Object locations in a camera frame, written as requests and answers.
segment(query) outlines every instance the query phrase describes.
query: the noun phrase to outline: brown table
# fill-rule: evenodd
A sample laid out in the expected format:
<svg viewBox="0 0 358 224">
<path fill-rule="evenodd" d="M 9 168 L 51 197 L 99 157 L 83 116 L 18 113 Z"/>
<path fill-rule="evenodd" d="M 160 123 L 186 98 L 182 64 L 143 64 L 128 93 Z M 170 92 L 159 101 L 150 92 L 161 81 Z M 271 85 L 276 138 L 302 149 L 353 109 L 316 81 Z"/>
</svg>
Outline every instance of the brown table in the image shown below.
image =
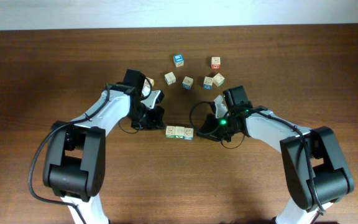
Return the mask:
<svg viewBox="0 0 358 224">
<path fill-rule="evenodd" d="M 184 67 L 175 68 L 176 53 Z M 221 57 L 226 78 L 212 91 L 202 88 L 211 56 Z M 0 32 L 0 223 L 73 222 L 66 207 L 30 196 L 31 159 L 53 122 L 85 112 L 127 68 L 164 91 L 168 125 L 189 126 L 195 103 L 244 85 L 255 106 L 302 126 L 332 128 L 356 189 L 319 220 L 358 223 L 358 24 Z M 177 82 L 167 86 L 170 71 Z M 181 87 L 184 76 L 195 79 L 190 91 Z M 206 113 L 206 106 L 196 112 L 197 125 Z M 108 136 L 101 197 L 113 223 L 250 223 L 271 219 L 287 203 L 281 155 L 268 145 L 246 139 L 228 150 L 164 134 L 114 128 Z M 35 190 L 58 199 L 42 184 L 44 158 L 45 150 Z"/>
</svg>

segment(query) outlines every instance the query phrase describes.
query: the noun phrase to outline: cube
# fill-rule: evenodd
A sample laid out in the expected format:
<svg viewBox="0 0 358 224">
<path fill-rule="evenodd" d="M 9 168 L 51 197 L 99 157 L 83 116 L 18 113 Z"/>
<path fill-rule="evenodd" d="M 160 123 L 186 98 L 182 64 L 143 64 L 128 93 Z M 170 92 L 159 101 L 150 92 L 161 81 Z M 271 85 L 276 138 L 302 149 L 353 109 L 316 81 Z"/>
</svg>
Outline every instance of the cube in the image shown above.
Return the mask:
<svg viewBox="0 0 358 224">
<path fill-rule="evenodd" d="M 221 68 L 221 58 L 220 57 L 212 57 L 211 68 L 212 69 L 220 69 Z"/>
<path fill-rule="evenodd" d="M 174 126 L 167 126 L 165 131 L 165 136 L 167 138 L 174 138 L 175 137 L 175 127 Z"/>
<path fill-rule="evenodd" d="M 216 74 L 213 79 L 214 84 L 218 87 L 224 83 L 224 77 L 220 73 Z"/>
<path fill-rule="evenodd" d="M 203 87 L 207 90 L 212 90 L 212 82 L 213 82 L 213 78 L 211 77 L 205 77 L 204 78 L 204 84 Z"/>
<path fill-rule="evenodd" d="M 173 63 L 175 63 L 176 67 L 182 66 L 185 64 L 185 59 L 183 59 L 182 54 L 173 56 Z"/>
<path fill-rule="evenodd" d="M 187 140 L 192 140 L 193 139 L 193 128 L 185 128 L 185 135 L 183 138 L 187 139 Z"/>
<path fill-rule="evenodd" d="M 188 90 L 191 88 L 192 84 L 193 84 L 193 79 L 190 77 L 185 77 L 185 79 L 181 83 L 181 85 Z"/>
<path fill-rule="evenodd" d="M 177 79 L 175 78 L 175 75 L 173 74 L 173 72 L 170 72 L 165 75 L 165 81 L 168 85 L 171 85 L 172 83 L 175 83 L 177 81 Z"/>
<path fill-rule="evenodd" d="M 184 127 L 175 127 L 175 138 L 183 138 L 185 135 L 185 128 Z"/>
<path fill-rule="evenodd" d="M 154 86 L 154 79 L 152 78 L 148 78 L 150 83 L 152 84 L 152 87 Z M 149 83 L 147 82 L 147 80 L 144 80 L 144 85 L 143 85 L 143 89 L 142 89 L 142 93 L 144 96 L 147 96 L 150 92 L 150 86 Z"/>
</svg>

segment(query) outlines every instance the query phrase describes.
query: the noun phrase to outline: toy block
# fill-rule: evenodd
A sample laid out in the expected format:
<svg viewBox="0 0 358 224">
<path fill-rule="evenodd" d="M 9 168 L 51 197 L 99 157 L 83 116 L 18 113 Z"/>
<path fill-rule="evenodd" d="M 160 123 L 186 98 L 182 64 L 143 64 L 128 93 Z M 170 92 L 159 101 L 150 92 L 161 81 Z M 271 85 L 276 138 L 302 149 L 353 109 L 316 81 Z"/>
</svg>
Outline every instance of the toy block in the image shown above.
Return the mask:
<svg viewBox="0 0 358 224">
<path fill-rule="evenodd" d="M 173 63 L 175 63 L 176 67 L 182 66 L 185 64 L 185 59 L 183 59 L 182 54 L 173 56 Z"/>
<path fill-rule="evenodd" d="M 150 83 L 152 84 L 152 87 L 154 86 L 154 79 L 152 78 L 148 78 Z M 142 89 L 142 93 L 144 96 L 147 96 L 150 92 L 150 86 L 149 86 L 149 83 L 147 82 L 147 80 L 145 79 L 144 80 L 144 85 L 143 85 L 143 89 Z"/>
<path fill-rule="evenodd" d="M 212 90 L 212 82 L 213 82 L 213 78 L 205 77 L 203 87 L 207 90 Z"/>
<path fill-rule="evenodd" d="M 185 79 L 181 83 L 181 85 L 188 90 L 191 88 L 192 84 L 193 84 L 193 79 L 190 77 L 185 77 Z"/>
<path fill-rule="evenodd" d="M 165 131 L 165 136 L 167 138 L 174 138 L 175 137 L 175 127 L 174 126 L 167 126 Z"/>
<path fill-rule="evenodd" d="M 219 87 L 223 83 L 224 83 L 224 77 L 220 73 L 216 74 L 214 76 L 214 84 Z"/>
<path fill-rule="evenodd" d="M 211 68 L 212 69 L 220 69 L 221 68 L 221 58 L 220 57 L 212 57 Z"/>
<path fill-rule="evenodd" d="M 187 140 L 193 140 L 193 128 L 185 128 L 185 135 L 183 138 Z"/>
<path fill-rule="evenodd" d="M 175 127 L 175 138 L 183 138 L 185 135 L 185 128 L 184 127 Z"/>
<path fill-rule="evenodd" d="M 170 72 L 165 75 L 165 81 L 168 85 L 171 85 L 172 83 L 175 83 L 177 81 L 177 79 L 175 78 L 175 75 L 173 74 L 173 72 Z"/>
</svg>

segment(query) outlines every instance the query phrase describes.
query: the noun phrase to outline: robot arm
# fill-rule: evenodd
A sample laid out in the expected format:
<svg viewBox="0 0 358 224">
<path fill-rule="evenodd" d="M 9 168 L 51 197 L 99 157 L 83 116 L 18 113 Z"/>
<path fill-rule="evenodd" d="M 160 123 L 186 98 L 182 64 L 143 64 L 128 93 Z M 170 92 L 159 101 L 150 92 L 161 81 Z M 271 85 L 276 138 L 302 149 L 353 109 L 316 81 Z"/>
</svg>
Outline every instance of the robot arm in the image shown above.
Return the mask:
<svg viewBox="0 0 358 224">
<path fill-rule="evenodd" d="M 229 142 L 231 136 L 242 133 L 282 153 L 291 199 L 284 211 L 274 218 L 276 223 L 313 223 L 321 208 L 328 208 L 354 190 L 352 175 L 330 128 L 296 126 L 275 116 L 264 106 L 254 108 L 242 86 L 224 91 L 223 96 L 227 104 L 224 116 L 221 116 L 222 105 L 216 100 L 210 103 L 216 114 L 207 115 L 197 135 L 212 141 Z M 323 159 L 324 163 L 311 167 L 311 158 Z"/>
<path fill-rule="evenodd" d="M 48 142 L 43 181 L 56 196 L 75 205 L 76 208 L 69 206 L 75 223 L 109 223 L 99 191 L 105 173 L 106 136 L 117 122 L 127 116 L 134 129 L 165 128 L 164 109 L 156 106 L 163 93 L 151 91 L 148 97 L 141 98 L 144 82 L 142 73 L 128 70 L 122 83 L 107 85 L 100 99 L 80 117 L 69 123 L 57 121 L 52 126 L 52 130 L 61 128 Z M 66 155 L 73 150 L 82 150 L 82 158 Z"/>
</svg>

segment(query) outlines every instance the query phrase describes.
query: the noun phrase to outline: white wall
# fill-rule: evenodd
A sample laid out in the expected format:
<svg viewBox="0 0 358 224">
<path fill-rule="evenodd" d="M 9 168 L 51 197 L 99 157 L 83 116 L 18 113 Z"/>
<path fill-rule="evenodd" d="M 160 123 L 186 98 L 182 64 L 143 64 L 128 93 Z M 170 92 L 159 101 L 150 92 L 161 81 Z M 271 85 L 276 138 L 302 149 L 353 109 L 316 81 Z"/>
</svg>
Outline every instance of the white wall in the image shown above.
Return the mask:
<svg viewBox="0 0 358 224">
<path fill-rule="evenodd" d="M 358 0 L 0 0 L 0 30 L 358 22 Z"/>
</svg>

